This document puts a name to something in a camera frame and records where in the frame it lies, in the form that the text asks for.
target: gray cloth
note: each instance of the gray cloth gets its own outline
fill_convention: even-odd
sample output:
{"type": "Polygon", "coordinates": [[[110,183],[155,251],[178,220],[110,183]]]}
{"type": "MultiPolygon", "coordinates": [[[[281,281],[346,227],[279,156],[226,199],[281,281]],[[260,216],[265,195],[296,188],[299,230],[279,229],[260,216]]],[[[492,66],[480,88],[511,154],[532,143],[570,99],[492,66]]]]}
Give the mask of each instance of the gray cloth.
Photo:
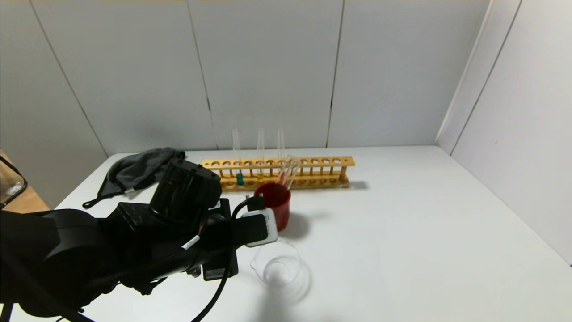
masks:
{"type": "Polygon", "coordinates": [[[156,148],[124,157],[109,169],[97,198],[85,202],[83,207],[91,208],[103,199],[124,194],[126,190],[149,187],[162,178],[167,163],[173,158],[184,159],[185,152],[174,148],[156,148]]]}

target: white wall panel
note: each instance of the white wall panel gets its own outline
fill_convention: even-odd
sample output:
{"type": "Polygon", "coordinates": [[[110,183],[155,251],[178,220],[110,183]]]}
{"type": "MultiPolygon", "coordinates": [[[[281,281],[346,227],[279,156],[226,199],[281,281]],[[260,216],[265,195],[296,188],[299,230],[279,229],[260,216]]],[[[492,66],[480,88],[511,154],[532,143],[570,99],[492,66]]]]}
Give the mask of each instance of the white wall panel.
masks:
{"type": "Polygon", "coordinates": [[[520,2],[521,0],[502,0],[491,1],[489,4],[479,38],[436,140],[436,144],[449,154],[479,99],[520,2]]]}
{"type": "Polygon", "coordinates": [[[453,157],[572,263],[572,2],[523,0],[453,157]]]}
{"type": "Polygon", "coordinates": [[[325,147],[341,0],[189,0],[219,147],[325,147]]]}
{"type": "Polygon", "coordinates": [[[106,159],[28,1],[0,1],[0,123],[2,148],[50,207],[106,159]]]}
{"type": "Polygon", "coordinates": [[[34,2],[109,154],[216,148],[185,2],[34,2]]]}
{"type": "Polygon", "coordinates": [[[347,1],[328,146],[433,144],[488,1],[347,1]]]}

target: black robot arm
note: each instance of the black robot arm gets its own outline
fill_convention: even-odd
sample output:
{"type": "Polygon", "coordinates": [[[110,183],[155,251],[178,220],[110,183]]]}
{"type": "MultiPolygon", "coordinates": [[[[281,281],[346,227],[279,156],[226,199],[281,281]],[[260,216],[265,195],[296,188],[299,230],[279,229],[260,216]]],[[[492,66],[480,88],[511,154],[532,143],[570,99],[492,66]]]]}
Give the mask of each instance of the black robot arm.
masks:
{"type": "MultiPolygon", "coordinates": [[[[220,195],[215,173],[173,159],[150,204],[121,202],[107,218],[75,209],[2,211],[0,302],[19,303],[34,316],[58,316],[58,305],[82,311],[119,283],[147,295],[169,275],[197,277],[201,267],[205,280],[222,278],[224,286],[238,273],[235,250],[266,239],[268,228],[262,214],[233,218],[220,195]],[[58,305],[47,303],[27,278],[58,305]]],[[[248,202],[254,209],[263,205],[261,197],[248,202]]]]}

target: red cup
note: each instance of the red cup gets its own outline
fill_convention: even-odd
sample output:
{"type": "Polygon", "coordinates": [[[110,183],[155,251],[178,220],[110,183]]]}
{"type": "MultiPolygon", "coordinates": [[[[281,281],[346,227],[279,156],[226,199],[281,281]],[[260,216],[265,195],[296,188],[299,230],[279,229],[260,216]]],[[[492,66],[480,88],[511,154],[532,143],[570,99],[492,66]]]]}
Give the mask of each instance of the red cup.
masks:
{"type": "Polygon", "coordinates": [[[278,231],[286,228],[290,218],[290,190],[276,182],[264,183],[254,195],[264,195],[264,207],[274,210],[278,231]]]}

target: clear plastic tube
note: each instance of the clear plastic tube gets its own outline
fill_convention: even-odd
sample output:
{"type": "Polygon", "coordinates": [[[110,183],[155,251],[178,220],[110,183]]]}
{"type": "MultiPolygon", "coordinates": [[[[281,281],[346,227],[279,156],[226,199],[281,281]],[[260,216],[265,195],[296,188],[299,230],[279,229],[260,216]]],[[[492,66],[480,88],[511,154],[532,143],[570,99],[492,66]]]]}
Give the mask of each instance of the clear plastic tube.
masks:
{"type": "Polygon", "coordinates": [[[278,150],[278,162],[284,162],[285,148],[284,148],[284,130],[282,128],[278,129],[278,134],[276,136],[276,149],[278,150]]]}
{"type": "MultiPolygon", "coordinates": [[[[235,128],[232,130],[232,151],[235,155],[235,159],[240,162],[240,165],[243,165],[243,160],[240,155],[240,140],[239,140],[239,129],[235,128]]],[[[236,184],[239,186],[244,185],[243,179],[243,171],[237,170],[236,171],[236,184]]]]}
{"type": "MultiPolygon", "coordinates": [[[[263,128],[258,129],[258,143],[256,144],[256,155],[258,157],[256,164],[258,164],[259,166],[263,166],[264,165],[264,129],[263,128]]],[[[264,169],[262,169],[262,168],[258,169],[258,180],[259,181],[264,180],[264,169]]]]}

